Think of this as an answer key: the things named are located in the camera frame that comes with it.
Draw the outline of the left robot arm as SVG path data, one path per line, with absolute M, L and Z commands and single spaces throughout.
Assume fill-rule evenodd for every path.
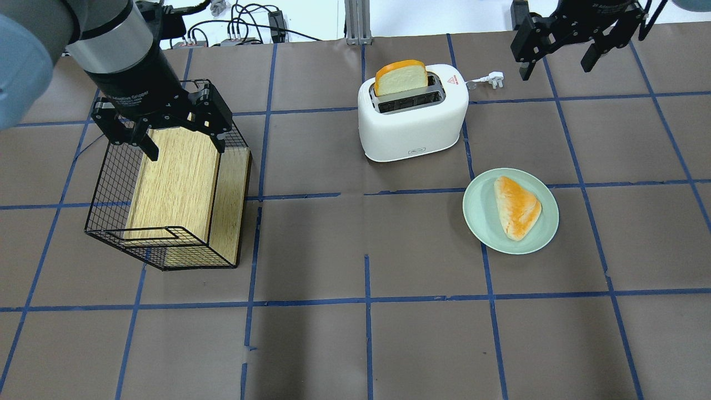
M 102 92 L 91 119 L 114 145 L 140 148 L 152 161 L 158 147 L 149 130 L 183 127 L 226 149 L 233 117 L 210 81 L 189 93 L 160 48 L 164 39 L 186 32 L 183 16 L 192 7 L 162 1 L 3 1 L 1 4 L 1 125 L 19 124 L 51 83 L 64 52 Z

